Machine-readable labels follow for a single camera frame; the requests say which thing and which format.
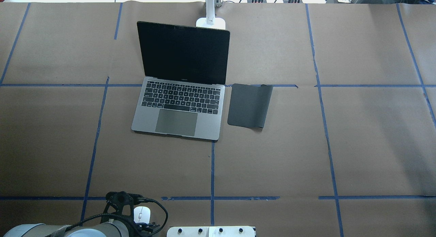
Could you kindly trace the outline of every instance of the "computer mouse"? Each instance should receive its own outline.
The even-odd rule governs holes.
[[[134,209],[135,223],[150,223],[150,209],[146,206],[137,206]]]

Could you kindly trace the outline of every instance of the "space bar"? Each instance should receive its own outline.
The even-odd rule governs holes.
[[[183,105],[171,105],[171,104],[165,104],[163,106],[163,108],[167,108],[167,109],[175,109],[175,110],[183,110],[183,111],[189,111],[189,107],[188,106],[183,106]]]

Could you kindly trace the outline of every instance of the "laptop screen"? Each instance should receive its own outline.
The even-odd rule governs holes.
[[[138,21],[146,76],[225,84],[230,32]]]

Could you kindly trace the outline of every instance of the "silver laptop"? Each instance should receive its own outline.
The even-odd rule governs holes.
[[[218,140],[230,32],[138,21],[146,77],[132,130]]]

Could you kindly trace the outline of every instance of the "trackpad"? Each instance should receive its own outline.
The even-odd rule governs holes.
[[[197,113],[161,109],[157,118],[156,132],[193,136],[196,125]]]

